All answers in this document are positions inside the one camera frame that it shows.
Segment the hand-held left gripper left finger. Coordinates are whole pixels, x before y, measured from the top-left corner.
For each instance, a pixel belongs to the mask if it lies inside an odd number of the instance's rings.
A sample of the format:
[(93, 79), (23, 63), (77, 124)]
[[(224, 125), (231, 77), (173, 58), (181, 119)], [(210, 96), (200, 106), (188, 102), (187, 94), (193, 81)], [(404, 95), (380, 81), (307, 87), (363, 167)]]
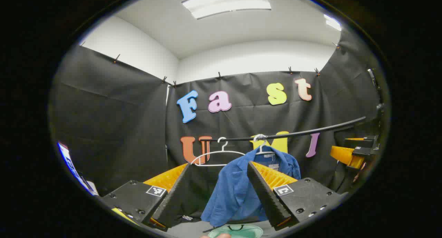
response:
[(190, 164), (177, 166), (145, 182), (130, 180), (102, 198), (103, 202), (137, 225), (168, 229), (179, 223), (178, 191)]

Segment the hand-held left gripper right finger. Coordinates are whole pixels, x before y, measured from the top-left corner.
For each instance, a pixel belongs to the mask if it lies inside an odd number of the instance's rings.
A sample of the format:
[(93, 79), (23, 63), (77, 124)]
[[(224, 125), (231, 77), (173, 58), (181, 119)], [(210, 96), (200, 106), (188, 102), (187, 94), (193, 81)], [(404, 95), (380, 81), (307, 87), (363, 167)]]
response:
[(320, 216), (336, 208), (348, 195), (339, 194), (310, 177), (296, 180), (254, 161), (248, 162), (247, 175), (276, 230)]

